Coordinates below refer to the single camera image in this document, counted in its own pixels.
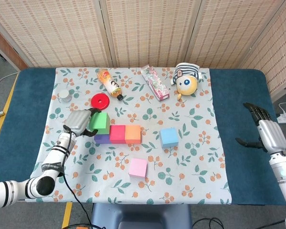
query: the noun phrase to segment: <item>yellow tape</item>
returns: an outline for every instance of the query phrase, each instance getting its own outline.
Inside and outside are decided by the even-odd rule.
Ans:
[[[10,90],[10,95],[9,95],[9,97],[8,97],[6,103],[5,103],[4,108],[3,108],[3,112],[5,113],[5,115],[3,115],[3,116],[0,117],[0,130],[1,130],[1,128],[2,128],[2,125],[3,125],[4,119],[5,119],[6,113],[8,112],[8,109],[9,109],[9,106],[10,106],[10,101],[11,101],[11,98],[12,98],[12,96],[13,96],[13,92],[14,92],[14,88],[15,88],[16,81],[17,81],[17,79],[18,79],[18,75],[19,75],[19,74],[16,75],[14,84],[13,84],[11,90]]]
[[[71,209],[72,209],[72,202],[68,202],[66,204],[65,215],[63,216],[63,221],[62,221],[61,228],[64,228],[64,227],[69,225]]]

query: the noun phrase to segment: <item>striped hat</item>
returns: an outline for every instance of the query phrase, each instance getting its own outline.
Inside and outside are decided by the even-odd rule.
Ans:
[[[174,76],[171,79],[171,85],[176,84],[179,77],[188,75],[195,77],[198,80],[199,66],[193,63],[179,63],[175,67]]]

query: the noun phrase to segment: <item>orange block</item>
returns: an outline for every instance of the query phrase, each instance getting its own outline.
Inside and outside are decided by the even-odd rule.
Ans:
[[[141,126],[126,125],[125,126],[125,142],[126,144],[141,144]]]

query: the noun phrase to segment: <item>toothpaste box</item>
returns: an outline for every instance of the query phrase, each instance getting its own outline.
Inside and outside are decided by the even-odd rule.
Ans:
[[[167,87],[162,83],[153,67],[146,65],[141,68],[141,73],[147,85],[151,88],[158,101],[170,97],[170,93]]]

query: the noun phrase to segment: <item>green block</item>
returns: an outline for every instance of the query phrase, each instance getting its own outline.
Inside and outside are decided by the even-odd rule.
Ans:
[[[97,135],[108,135],[110,128],[110,118],[106,112],[95,113],[89,122],[89,129],[99,130]]]

